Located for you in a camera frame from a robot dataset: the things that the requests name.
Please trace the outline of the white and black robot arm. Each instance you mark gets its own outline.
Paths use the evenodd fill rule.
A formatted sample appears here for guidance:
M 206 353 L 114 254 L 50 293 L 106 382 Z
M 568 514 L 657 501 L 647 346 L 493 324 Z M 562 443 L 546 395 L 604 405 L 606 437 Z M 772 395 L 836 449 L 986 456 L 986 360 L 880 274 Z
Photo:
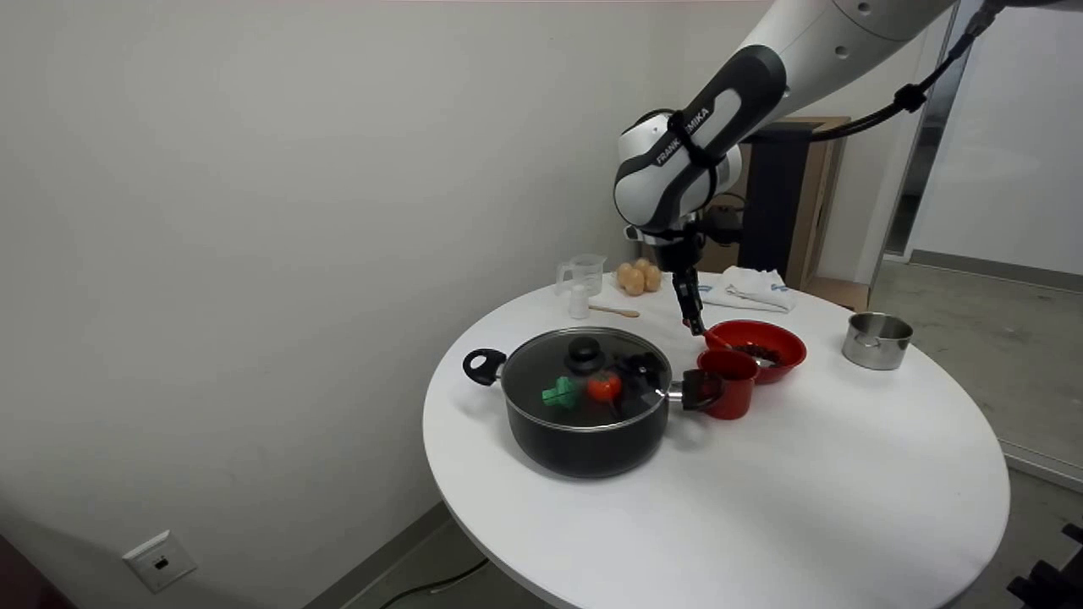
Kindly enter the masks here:
M 614 204 L 675 274 L 685 324 L 703 333 L 696 217 L 735 182 L 737 146 L 764 123 L 863 78 L 950 0 L 772 0 L 685 108 L 652 108 L 619 137 Z

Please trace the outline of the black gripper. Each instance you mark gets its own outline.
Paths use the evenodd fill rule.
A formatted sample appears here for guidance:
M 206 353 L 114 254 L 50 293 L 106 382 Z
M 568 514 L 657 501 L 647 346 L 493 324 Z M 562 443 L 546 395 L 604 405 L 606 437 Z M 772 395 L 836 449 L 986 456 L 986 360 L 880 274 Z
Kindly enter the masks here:
M 636 245 L 642 258 L 675 274 L 676 304 L 690 336 L 703 336 L 703 304 L 696 287 L 696 263 L 703 247 L 710 245 L 710 231 L 701 223 L 687 223 L 682 231 L 651 235 L 642 228 L 629 228 L 627 237 Z

